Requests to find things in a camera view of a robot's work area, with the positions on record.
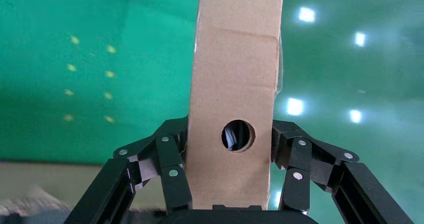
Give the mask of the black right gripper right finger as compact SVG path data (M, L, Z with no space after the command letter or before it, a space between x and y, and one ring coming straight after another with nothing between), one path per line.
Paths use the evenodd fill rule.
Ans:
M347 224L411 224L354 152L317 140L294 122L272 122L271 161L286 171L279 210L310 209L310 184L331 194Z

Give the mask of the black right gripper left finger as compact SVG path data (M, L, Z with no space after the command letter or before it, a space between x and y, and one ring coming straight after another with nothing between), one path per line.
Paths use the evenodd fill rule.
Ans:
M66 224L119 224L137 190L160 177L166 214L192 208L192 195L181 153L188 118L165 120L150 136L117 148L79 202Z

